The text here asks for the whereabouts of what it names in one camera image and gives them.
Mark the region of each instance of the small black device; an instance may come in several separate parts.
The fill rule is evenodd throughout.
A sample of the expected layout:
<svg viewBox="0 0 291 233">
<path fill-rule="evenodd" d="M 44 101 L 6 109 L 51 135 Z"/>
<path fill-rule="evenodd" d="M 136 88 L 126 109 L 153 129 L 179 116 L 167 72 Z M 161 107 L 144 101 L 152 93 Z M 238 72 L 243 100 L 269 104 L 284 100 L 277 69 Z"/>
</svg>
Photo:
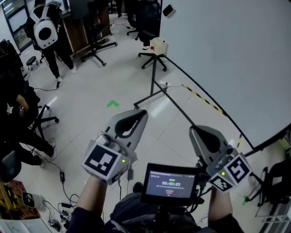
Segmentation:
<svg viewBox="0 0 291 233">
<path fill-rule="evenodd" d="M 174 8 L 169 4 L 164 10 L 163 10 L 163 14 L 166 17 L 170 17 L 175 13 Z"/>
<path fill-rule="evenodd" d="M 59 224 L 59 222 L 57 222 L 56 220 L 50 220 L 48 221 L 49 225 L 54 228 L 56 231 L 60 232 L 61 226 Z"/>
<path fill-rule="evenodd" d="M 141 202 L 171 207 L 191 205 L 199 177 L 196 167 L 147 165 Z"/>
</svg>

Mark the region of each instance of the black hair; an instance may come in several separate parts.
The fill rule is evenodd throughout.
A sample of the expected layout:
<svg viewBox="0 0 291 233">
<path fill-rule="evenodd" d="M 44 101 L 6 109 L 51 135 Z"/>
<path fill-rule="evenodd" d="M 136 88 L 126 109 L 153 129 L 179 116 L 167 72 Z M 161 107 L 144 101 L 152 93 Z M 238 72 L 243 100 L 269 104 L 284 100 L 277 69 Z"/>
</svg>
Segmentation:
<svg viewBox="0 0 291 233">
<path fill-rule="evenodd" d="M 35 0 L 34 6 L 36 7 L 37 5 L 42 4 L 42 3 L 46 3 L 46 0 Z"/>
</svg>

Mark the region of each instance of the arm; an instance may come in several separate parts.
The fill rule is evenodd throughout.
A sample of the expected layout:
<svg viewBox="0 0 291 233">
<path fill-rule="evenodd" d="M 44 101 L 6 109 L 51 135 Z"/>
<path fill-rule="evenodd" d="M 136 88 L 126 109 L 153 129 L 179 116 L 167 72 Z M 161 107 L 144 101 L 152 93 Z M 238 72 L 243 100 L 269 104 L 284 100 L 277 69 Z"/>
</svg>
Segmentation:
<svg viewBox="0 0 291 233">
<path fill-rule="evenodd" d="M 218 233 L 243 233 L 233 217 L 233 207 L 229 193 L 222 193 L 212 187 L 208 212 L 208 225 Z"/>
<path fill-rule="evenodd" d="M 95 225 L 95 232 L 103 231 L 101 219 L 107 184 L 91 176 L 78 199 L 77 207 L 72 213 L 72 220 L 67 233 L 88 232 Z"/>
<path fill-rule="evenodd" d="M 222 193 L 212 187 L 208 223 L 218 221 L 229 214 L 233 214 L 233 207 L 229 193 Z"/>
<path fill-rule="evenodd" d="M 28 111 L 29 106 L 28 106 L 28 104 L 27 104 L 27 102 L 26 102 L 26 100 L 25 100 L 25 98 L 24 98 L 23 96 L 18 95 L 17 98 L 16 98 L 16 101 L 17 101 L 21 106 L 23 106 L 25 112 Z"/>
<path fill-rule="evenodd" d="M 77 207 L 101 215 L 105 202 L 107 184 L 91 176 L 78 199 Z"/>
</svg>

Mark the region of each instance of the yellow black caution tape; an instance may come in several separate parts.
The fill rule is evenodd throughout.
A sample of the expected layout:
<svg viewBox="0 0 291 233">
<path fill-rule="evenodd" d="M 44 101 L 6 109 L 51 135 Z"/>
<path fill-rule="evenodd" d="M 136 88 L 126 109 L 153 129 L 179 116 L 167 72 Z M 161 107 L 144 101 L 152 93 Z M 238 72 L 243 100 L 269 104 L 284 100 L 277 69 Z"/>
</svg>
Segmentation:
<svg viewBox="0 0 291 233">
<path fill-rule="evenodd" d="M 218 112 L 221 112 L 223 115 L 225 115 L 224 112 L 223 112 L 221 109 L 219 109 L 217 106 L 215 106 L 215 105 L 211 104 L 210 102 L 208 102 L 205 98 L 203 98 L 201 95 L 199 95 L 199 94 L 197 94 L 196 92 L 194 92 L 191 88 L 187 87 L 187 86 L 184 85 L 184 84 L 182 84 L 182 86 L 183 86 L 184 88 L 187 88 L 190 92 L 192 92 L 193 94 L 195 94 L 196 96 L 198 96 L 200 99 L 202 99 L 203 101 L 205 101 L 207 104 L 209 104 L 209 105 L 212 106 L 213 108 L 215 108 Z"/>
<path fill-rule="evenodd" d="M 210 102 L 208 102 L 205 98 L 203 98 L 201 95 L 199 95 L 198 93 L 196 93 L 195 91 L 193 91 L 191 88 L 187 87 L 187 86 L 184 85 L 184 84 L 182 84 L 182 86 L 183 86 L 184 88 L 187 88 L 190 92 L 192 92 L 193 94 L 195 94 L 196 96 L 198 96 L 200 99 L 202 99 L 203 101 L 205 101 L 207 104 L 209 104 L 210 106 L 212 106 L 212 107 L 213 107 L 214 109 L 216 109 L 218 112 L 221 112 L 223 115 L 226 116 L 226 114 L 225 114 L 221 109 L 219 109 L 217 106 L 215 106 L 215 105 L 211 104 Z M 236 147 L 236 149 L 238 149 L 238 147 L 239 147 L 239 145 L 240 145 L 240 143 L 241 143 L 241 141 L 242 141 L 242 137 L 243 137 L 243 135 L 240 134 L 239 139 L 238 139 L 238 143 L 237 143 L 237 147 Z"/>
<path fill-rule="evenodd" d="M 238 143 L 237 143 L 237 147 L 236 147 L 237 150 L 238 150 L 240 143 L 242 142 L 242 137 L 243 137 L 243 135 L 240 134 L 239 139 L 238 139 Z"/>
</svg>

